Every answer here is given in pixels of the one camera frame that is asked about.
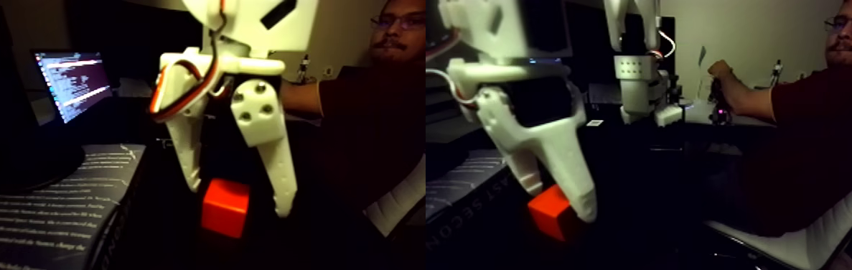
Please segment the person's hand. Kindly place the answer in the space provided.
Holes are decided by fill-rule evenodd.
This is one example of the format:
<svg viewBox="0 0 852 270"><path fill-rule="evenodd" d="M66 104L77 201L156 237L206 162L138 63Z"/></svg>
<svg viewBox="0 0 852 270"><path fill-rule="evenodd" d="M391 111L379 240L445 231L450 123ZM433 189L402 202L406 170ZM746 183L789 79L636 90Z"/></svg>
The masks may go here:
<svg viewBox="0 0 852 270"><path fill-rule="evenodd" d="M719 60L710 65L707 73L713 77L713 84L716 85L717 89L724 93L731 92L734 83L737 82L731 66L725 60Z"/></svg>

